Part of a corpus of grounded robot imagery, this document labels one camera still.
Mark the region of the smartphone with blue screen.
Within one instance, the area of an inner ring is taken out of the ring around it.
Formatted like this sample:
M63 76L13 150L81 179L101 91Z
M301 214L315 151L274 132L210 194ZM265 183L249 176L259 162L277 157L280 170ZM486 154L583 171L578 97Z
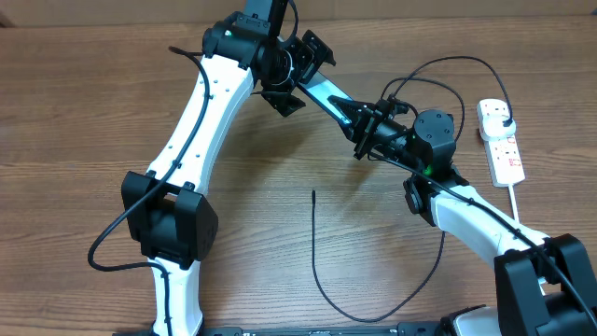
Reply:
M348 127L351 124L351 120L328 98L335 96L349 101L352 101L352 98L321 72L317 72L307 84L299 83L298 88L326 111L341 127Z

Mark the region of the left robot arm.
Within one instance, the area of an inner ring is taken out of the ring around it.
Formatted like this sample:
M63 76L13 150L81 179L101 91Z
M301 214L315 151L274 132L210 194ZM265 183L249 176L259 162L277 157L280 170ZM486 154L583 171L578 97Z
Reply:
M199 70L196 85L166 146L145 173L127 173L121 186L132 239L154 276L157 315L150 335L198 335L203 325L199 272L215 240L218 217L206 194L229 127L255 86L287 117L304 106L300 89L340 126L350 121L328 100L342 92L319 68L334 63L313 32L281 38L292 1L249 1L205 31L202 49L172 48Z

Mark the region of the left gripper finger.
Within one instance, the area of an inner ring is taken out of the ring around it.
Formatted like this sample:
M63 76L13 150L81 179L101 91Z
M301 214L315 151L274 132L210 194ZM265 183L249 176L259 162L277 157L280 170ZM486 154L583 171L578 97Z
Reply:
M336 65L332 49L323 42L312 30L307 30L302 37L302 42L305 43L313 53L313 63L316 66L321 66L323 63L329 63L332 66Z
M261 91L259 93L282 117L288 117L306 104L298 97L279 91Z

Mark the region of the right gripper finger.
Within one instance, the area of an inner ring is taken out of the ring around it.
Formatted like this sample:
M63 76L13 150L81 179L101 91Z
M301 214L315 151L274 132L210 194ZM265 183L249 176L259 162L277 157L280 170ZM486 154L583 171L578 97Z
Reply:
M341 125L340 126L346 139L352 143L359 143L362 138L362 127L359 124L354 125Z
M376 109L373 103L341 98L337 95L330 95L327 100L332 106L332 116L338 122L358 122L363 117L371 116Z

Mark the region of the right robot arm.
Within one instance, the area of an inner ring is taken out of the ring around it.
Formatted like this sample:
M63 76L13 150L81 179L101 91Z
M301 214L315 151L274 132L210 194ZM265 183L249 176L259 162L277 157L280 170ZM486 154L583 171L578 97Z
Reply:
M404 181L411 213L458 238L488 263L497 304L443 317L438 335L593 335L596 277L584 245L573 235L551 238L484 201L460 176L453 117L417 114L409 127L394 121L405 103L328 99L355 155L369 155L411 173Z

